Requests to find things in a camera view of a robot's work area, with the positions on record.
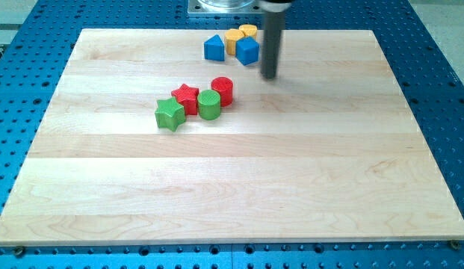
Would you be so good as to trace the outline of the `black rod mount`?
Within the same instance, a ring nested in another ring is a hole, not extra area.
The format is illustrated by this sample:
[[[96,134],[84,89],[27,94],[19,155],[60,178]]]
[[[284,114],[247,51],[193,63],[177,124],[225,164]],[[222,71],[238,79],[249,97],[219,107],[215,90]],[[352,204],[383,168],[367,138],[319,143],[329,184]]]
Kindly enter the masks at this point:
[[[290,8],[294,0],[259,0],[259,7],[267,12],[281,13]]]

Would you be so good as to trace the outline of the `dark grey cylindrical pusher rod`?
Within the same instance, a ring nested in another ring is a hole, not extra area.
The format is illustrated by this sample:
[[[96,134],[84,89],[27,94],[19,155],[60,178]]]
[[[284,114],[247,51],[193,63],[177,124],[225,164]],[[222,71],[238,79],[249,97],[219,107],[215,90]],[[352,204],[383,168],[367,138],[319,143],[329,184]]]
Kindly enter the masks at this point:
[[[285,12],[265,11],[263,16],[261,74],[264,79],[275,79],[279,60]]]

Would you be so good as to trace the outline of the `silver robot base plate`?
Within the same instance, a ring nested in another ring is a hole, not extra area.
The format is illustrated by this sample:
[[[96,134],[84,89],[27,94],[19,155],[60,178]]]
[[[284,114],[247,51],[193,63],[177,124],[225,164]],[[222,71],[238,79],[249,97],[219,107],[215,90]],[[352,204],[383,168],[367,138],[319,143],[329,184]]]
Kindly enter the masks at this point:
[[[188,0],[188,13],[211,14],[254,14],[262,9],[256,0]]]

